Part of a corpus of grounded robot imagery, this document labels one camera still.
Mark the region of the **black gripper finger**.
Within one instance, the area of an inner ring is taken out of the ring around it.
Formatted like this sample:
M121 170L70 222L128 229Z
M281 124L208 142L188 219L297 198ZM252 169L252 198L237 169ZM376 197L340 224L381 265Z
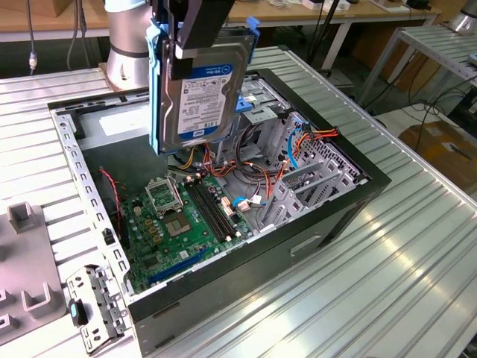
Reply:
M210 47L234 1L171 2L171 77L186 78L199 48Z
M153 0L153 18L156 22L174 19L174 0Z

